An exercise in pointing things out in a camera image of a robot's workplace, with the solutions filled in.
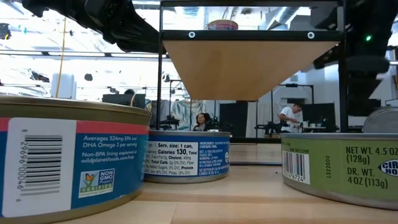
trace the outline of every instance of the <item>tuna can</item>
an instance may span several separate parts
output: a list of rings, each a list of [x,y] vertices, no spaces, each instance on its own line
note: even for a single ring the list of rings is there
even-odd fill
[[[398,107],[380,108],[363,124],[364,133],[398,133]]]
[[[282,173],[308,194],[398,210],[398,134],[282,134]]]
[[[60,222],[138,195],[149,111],[20,96],[0,108],[0,223]]]
[[[150,131],[144,180],[191,184],[226,177],[229,136],[222,132]]]

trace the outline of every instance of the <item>barcode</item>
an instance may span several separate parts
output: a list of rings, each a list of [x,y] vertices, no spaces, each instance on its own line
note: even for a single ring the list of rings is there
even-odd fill
[[[310,157],[308,154],[282,151],[283,175],[310,184]]]
[[[25,185],[21,196],[60,192],[62,136],[26,135]]]

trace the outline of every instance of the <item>computer monitor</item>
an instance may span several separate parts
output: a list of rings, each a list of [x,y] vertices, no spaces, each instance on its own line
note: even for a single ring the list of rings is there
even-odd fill
[[[134,94],[104,94],[102,96],[102,102],[130,106],[133,96]],[[132,106],[145,109],[145,96],[145,94],[136,94]]]

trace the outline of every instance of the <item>man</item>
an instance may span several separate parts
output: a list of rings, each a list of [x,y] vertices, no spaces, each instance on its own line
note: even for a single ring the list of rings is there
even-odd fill
[[[282,109],[278,115],[280,121],[287,123],[286,127],[282,127],[280,130],[282,133],[297,133],[299,131],[299,121],[297,121],[296,114],[301,112],[301,105],[294,104],[293,108],[286,106]]]

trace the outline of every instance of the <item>blue can label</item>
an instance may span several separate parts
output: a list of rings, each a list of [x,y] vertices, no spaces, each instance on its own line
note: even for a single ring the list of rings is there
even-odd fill
[[[149,136],[145,174],[204,177],[229,171],[229,138]]]
[[[147,140],[140,125],[0,118],[0,217],[61,212],[135,192]]]

